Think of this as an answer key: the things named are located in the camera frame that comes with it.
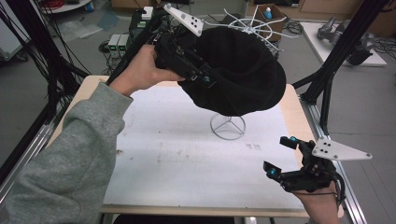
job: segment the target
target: person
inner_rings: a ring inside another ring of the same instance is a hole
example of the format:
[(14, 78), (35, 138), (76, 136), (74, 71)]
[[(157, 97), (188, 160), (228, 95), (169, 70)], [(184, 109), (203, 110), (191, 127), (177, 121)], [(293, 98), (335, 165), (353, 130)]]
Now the person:
[[(133, 102), (130, 95), (161, 81), (184, 80), (156, 68), (155, 59), (154, 47), (143, 46), (109, 86), (99, 83), (90, 99), (66, 114), (60, 135), (16, 179), (5, 202), (7, 223), (96, 223), (115, 166), (122, 116)], [(337, 223), (332, 195), (296, 196), (317, 223)]]

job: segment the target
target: white board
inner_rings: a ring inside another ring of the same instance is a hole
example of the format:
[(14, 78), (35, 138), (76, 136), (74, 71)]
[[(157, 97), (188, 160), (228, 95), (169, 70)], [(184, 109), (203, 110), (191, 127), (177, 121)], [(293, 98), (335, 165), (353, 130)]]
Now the white board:
[(246, 134), (223, 140), (212, 111), (178, 87), (133, 94), (118, 137), (116, 168), (104, 204), (169, 207), (299, 209), (301, 203), (266, 177), (263, 161), (299, 169), (279, 106), (245, 115)]
[[(327, 57), (329, 57), (330, 52), (332, 51), (333, 44), (329, 42), (329, 40), (318, 39), (318, 29), (322, 27), (325, 23), (314, 23), (314, 22), (301, 22), (301, 25), (304, 27), (304, 34), (308, 38), (309, 43), (312, 48), (315, 50), (315, 53), (320, 58), (320, 61), (324, 63)], [(387, 63), (372, 49), (370, 50), (373, 53), (368, 59), (366, 59), (359, 66), (385, 66)], [(348, 62), (344, 62), (343, 65), (350, 65)]]

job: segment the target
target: wire hat stand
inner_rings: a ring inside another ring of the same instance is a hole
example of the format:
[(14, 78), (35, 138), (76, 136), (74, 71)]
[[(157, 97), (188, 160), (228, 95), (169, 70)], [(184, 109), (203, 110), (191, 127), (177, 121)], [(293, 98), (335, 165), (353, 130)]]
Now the wire hat stand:
[[(235, 16), (233, 16), (232, 14), (230, 14), (225, 8), (224, 8), (224, 12), (232, 17), (234, 19), (234, 21), (232, 21), (230, 24), (216, 24), (216, 23), (211, 23), (211, 22), (207, 22), (205, 21), (206, 24), (208, 25), (212, 25), (212, 26), (225, 26), (228, 28), (232, 28), (235, 30), (239, 30), (242, 32), (245, 32), (247, 34), (254, 34), (256, 35), (261, 41), (265, 42), (265, 46), (273, 51), (283, 51), (283, 49), (279, 49), (278, 48), (278, 42), (277, 43), (271, 43), (268, 39), (271, 38), (271, 36), (273, 34), (276, 35), (282, 35), (285, 37), (289, 37), (289, 38), (294, 38), (294, 37), (298, 37), (297, 35), (284, 35), (281, 34), (279, 32), (275, 32), (273, 31), (273, 29), (271, 28), (270, 24), (271, 23), (275, 23), (275, 22), (280, 22), (280, 21), (284, 21), (286, 19), (286, 17), (281, 18), (279, 20), (274, 20), (274, 21), (269, 21), (269, 22), (264, 22), (264, 21), (260, 21), (260, 20), (256, 20), (254, 19), (256, 17), (256, 13), (258, 11), (258, 6), (256, 6), (256, 10), (254, 11), (254, 15), (251, 19), (246, 18), (246, 19), (237, 19)], [(259, 25), (253, 26), (253, 22), (258, 23)], [(261, 36), (261, 33), (268, 33), (268, 35), (266, 37)]]
[(215, 114), (210, 120), (212, 132), (224, 140), (236, 140), (245, 135), (247, 125), (242, 117)]

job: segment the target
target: black fabric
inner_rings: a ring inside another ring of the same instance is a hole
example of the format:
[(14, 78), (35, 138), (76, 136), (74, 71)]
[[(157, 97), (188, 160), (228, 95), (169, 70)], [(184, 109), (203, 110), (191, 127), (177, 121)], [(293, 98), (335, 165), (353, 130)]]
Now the black fabric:
[(120, 215), (114, 224), (234, 224), (233, 217)]
[(195, 48), (217, 81), (211, 88), (178, 82), (197, 106), (234, 117), (269, 109), (282, 98), (285, 72), (257, 36), (217, 27), (203, 31)]

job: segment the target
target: round metal stand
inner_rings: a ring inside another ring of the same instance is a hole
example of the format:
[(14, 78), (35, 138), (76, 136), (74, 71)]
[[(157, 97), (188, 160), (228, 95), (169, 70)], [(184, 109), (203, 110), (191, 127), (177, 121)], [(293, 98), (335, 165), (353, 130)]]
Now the round metal stand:
[(212, 132), (219, 138), (225, 140), (236, 140), (245, 134), (245, 120), (241, 117), (226, 117), (215, 114), (210, 120)]

